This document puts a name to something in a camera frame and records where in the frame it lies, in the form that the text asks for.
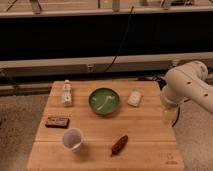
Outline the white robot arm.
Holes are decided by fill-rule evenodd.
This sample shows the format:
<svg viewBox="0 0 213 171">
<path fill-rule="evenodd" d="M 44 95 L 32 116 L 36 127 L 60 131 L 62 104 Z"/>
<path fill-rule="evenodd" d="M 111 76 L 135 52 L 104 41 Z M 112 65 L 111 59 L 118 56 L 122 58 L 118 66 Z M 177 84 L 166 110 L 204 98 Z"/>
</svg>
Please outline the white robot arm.
<svg viewBox="0 0 213 171">
<path fill-rule="evenodd" d="M 188 98 L 213 115 L 213 87 L 205 82 L 207 66 L 200 61 L 191 61 L 170 69 L 165 75 L 166 85 L 160 100 L 167 122 L 174 126 L 180 116 L 180 104 Z"/>
</svg>

